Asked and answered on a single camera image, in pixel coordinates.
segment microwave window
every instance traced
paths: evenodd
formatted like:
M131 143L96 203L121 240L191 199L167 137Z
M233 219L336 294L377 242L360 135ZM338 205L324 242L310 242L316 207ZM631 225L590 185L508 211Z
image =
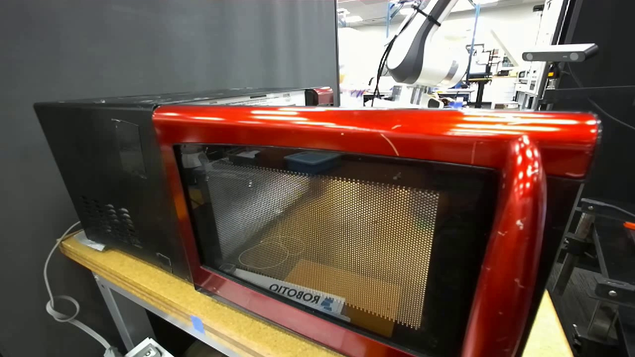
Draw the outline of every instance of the microwave window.
M405 350L461 342L497 175L332 151L177 153L205 266Z

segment microwave door frame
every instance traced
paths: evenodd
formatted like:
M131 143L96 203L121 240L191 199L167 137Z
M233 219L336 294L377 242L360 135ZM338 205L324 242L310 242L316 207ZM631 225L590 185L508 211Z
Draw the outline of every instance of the microwave door frame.
M153 116L179 236L197 288L350 355L407 352L272 300L201 264L175 147L326 149L497 169L495 229L479 274L463 355L514 355L522 344L542 246L546 175L584 179L600 123L590 114L350 112L167 106Z

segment microwave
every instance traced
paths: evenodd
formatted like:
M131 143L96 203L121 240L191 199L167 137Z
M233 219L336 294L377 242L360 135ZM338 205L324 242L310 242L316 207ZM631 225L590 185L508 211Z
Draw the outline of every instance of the microwave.
M518 355L600 121L316 98L36 112L90 238L346 355Z

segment robotic arm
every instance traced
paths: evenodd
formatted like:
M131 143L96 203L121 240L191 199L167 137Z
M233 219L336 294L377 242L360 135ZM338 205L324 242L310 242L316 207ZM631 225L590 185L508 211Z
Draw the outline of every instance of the robotic arm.
M389 76L401 84L437 86L443 80L463 76L461 62L451 56L447 46L433 46L431 38L459 0L423 0L401 24L387 44L383 62Z

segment wooden table surface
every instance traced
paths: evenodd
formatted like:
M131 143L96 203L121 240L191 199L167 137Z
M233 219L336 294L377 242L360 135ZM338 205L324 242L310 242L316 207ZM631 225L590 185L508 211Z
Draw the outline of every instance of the wooden table surface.
M195 332L193 336L199 336L203 342L215 342L215 348L221 348L221 352L235 352L235 355L340 355L241 308L205 296L191 282L179 280L125 252L96 252L86 248L78 238L64 240L62 252L127 292L129 298L143 302L153 312L161 312L171 324L191 334ZM548 294L542 298L524 355L572 355Z

